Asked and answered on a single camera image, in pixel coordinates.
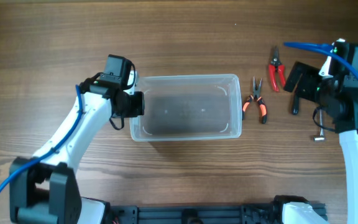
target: metal tool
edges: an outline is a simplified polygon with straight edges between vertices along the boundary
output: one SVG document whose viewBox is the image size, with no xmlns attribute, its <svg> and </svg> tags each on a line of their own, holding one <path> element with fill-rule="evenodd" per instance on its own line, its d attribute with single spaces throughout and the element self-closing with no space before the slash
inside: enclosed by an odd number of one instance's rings
<svg viewBox="0 0 358 224">
<path fill-rule="evenodd" d="M 274 47 L 274 53 L 272 61 L 270 61 L 270 65 L 268 65 L 268 72 L 270 75 L 270 81 L 272 82 L 273 90 L 278 92 L 278 86 L 276 83 L 275 72 L 278 72 L 278 76 L 280 77 L 281 84 L 283 87 L 285 86 L 285 78 L 284 78 L 284 65 L 281 63 L 280 58 L 278 57 L 278 47 Z"/>
<path fill-rule="evenodd" d="M 253 86 L 253 92 L 251 95 L 248 96 L 246 103 L 244 103 L 244 106 L 242 107 L 242 119 L 245 118 L 245 114 L 246 114 L 246 110 L 248 105 L 253 102 L 254 99 L 257 99 L 257 102 L 259 104 L 259 108 L 260 108 L 260 112 L 262 113 L 262 119 L 260 120 L 260 122 L 262 124 L 265 124 L 267 121 L 267 111 L 266 111 L 266 106 L 265 106 L 265 102 L 264 99 L 260 96 L 260 89 L 262 87 L 262 79 L 260 79 L 259 82 L 259 86 L 258 88 L 256 88 L 256 84 L 255 84 L 255 77 L 254 77 L 254 86 Z"/>
<path fill-rule="evenodd" d="M 320 119 L 320 126 L 323 126 L 323 110 L 319 111 L 319 119 Z M 324 129 L 320 128 L 320 135 L 319 136 L 314 136 L 313 137 L 313 141 L 315 142 L 321 142 L 321 141 L 325 141 L 326 140 L 326 136 L 324 135 Z"/>
</svg>

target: wood grain surface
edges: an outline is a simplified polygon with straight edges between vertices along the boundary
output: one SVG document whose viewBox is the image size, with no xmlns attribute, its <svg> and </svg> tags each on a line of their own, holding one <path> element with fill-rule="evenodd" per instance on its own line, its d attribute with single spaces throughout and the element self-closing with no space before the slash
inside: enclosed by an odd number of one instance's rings
<svg viewBox="0 0 358 224">
<path fill-rule="evenodd" d="M 242 97 L 263 78 L 267 124 L 252 104 L 238 139 L 134 142 L 129 126 L 100 130 L 77 172 L 82 196 L 113 205 L 269 202 L 304 196 L 345 223 L 346 175 L 338 136 L 314 143 L 316 105 L 274 93 L 267 65 L 274 45 L 288 76 L 296 60 L 323 56 L 284 41 L 358 42 L 358 1 L 140 1 L 0 4 L 0 183 L 17 156 L 29 157 L 64 120 L 75 84 L 100 72 L 108 54 L 131 59 L 140 75 L 234 73 Z M 9 223 L 9 195 L 0 223 Z"/>
</svg>

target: red wire cutter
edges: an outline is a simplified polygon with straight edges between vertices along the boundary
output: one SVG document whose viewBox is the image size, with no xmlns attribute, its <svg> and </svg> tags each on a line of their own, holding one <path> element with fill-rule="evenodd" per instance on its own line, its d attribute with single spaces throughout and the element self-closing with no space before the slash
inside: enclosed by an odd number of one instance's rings
<svg viewBox="0 0 358 224">
<path fill-rule="evenodd" d="M 278 76 L 280 77 L 280 81 L 281 84 L 283 85 L 283 87 L 285 86 L 285 78 L 284 78 L 284 65 L 283 63 L 281 63 L 279 57 L 278 57 L 278 48 L 277 46 L 274 48 L 274 53 L 273 53 L 273 59 L 270 62 L 270 65 L 268 65 L 268 72 L 270 74 L 270 81 L 272 82 L 273 85 L 273 90 L 278 92 L 278 86 L 276 83 L 276 78 L 275 78 L 275 72 L 278 72 Z"/>
</svg>

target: transparent plastic container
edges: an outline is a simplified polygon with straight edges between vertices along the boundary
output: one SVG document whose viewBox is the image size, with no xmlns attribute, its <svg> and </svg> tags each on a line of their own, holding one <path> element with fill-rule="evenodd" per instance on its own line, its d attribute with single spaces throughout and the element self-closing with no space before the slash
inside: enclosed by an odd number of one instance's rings
<svg viewBox="0 0 358 224">
<path fill-rule="evenodd" d="M 238 138 L 241 91 L 234 74 L 140 77 L 143 116 L 131 118 L 135 141 Z"/>
</svg>

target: metal jaw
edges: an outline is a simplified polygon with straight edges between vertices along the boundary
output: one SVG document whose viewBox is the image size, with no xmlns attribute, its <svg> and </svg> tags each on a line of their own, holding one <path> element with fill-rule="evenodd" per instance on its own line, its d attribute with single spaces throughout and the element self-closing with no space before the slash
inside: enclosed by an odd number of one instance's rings
<svg viewBox="0 0 358 224">
<path fill-rule="evenodd" d="M 260 97 L 260 89 L 261 89 L 261 87 L 262 87 L 262 79 L 260 79 L 259 86 L 258 86 L 258 88 L 256 88 L 255 77 L 254 77 L 254 86 L 253 86 L 253 94 L 252 94 L 252 96 L 254 98 L 256 98 L 257 100 Z"/>
<path fill-rule="evenodd" d="M 279 66 L 279 65 L 283 64 L 283 63 L 281 63 L 280 58 L 278 57 L 278 47 L 277 46 L 274 47 L 273 58 L 272 58 L 272 61 L 270 62 L 270 64 L 272 64 L 274 66 Z"/>
</svg>

